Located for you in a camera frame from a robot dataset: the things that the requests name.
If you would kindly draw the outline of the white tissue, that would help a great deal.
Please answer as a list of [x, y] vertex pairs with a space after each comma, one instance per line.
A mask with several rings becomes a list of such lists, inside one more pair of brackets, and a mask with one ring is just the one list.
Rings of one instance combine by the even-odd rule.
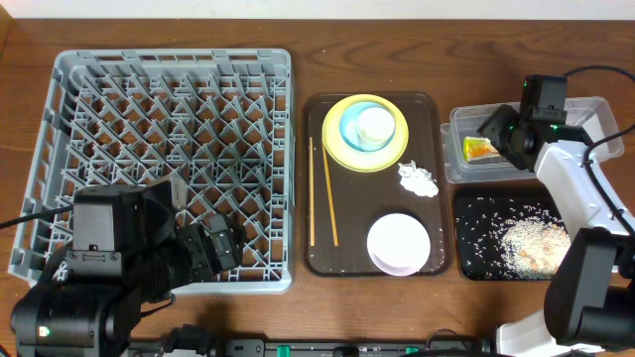
[[407, 191], [420, 197], [435, 197], [440, 190], [432, 174], [419, 168], [414, 160], [406, 164], [398, 164], [400, 185]]

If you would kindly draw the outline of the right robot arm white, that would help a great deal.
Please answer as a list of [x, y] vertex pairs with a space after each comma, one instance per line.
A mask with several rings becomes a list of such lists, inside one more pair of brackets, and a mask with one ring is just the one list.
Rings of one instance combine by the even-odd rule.
[[571, 245], [547, 289], [542, 320], [550, 338], [538, 344], [634, 345], [634, 289], [611, 285], [611, 275], [634, 278], [634, 217], [603, 174], [593, 141], [569, 126], [563, 110], [499, 106], [478, 128], [499, 154], [536, 174], [547, 188]]

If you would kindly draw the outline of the green yellow snack wrapper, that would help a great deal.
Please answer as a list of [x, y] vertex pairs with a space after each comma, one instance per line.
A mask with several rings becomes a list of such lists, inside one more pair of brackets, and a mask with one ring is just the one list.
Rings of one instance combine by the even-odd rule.
[[467, 163], [499, 157], [498, 151], [487, 138], [470, 136], [463, 139], [462, 155]]

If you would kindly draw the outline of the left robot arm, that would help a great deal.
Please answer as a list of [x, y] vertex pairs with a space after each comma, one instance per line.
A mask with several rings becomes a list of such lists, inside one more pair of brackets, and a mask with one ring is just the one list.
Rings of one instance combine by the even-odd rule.
[[120, 356], [151, 312], [174, 291], [240, 266], [245, 228], [224, 214], [181, 227], [181, 194], [169, 181], [79, 190], [73, 238], [46, 263], [14, 306], [10, 326], [21, 356]]

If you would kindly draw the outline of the white pink bowl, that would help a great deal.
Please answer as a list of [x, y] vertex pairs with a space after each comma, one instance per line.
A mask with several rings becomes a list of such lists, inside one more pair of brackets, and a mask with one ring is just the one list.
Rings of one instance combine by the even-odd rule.
[[367, 234], [370, 260], [383, 273], [406, 277], [417, 274], [431, 255], [431, 239], [423, 223], [405, 213], [378, 218]]

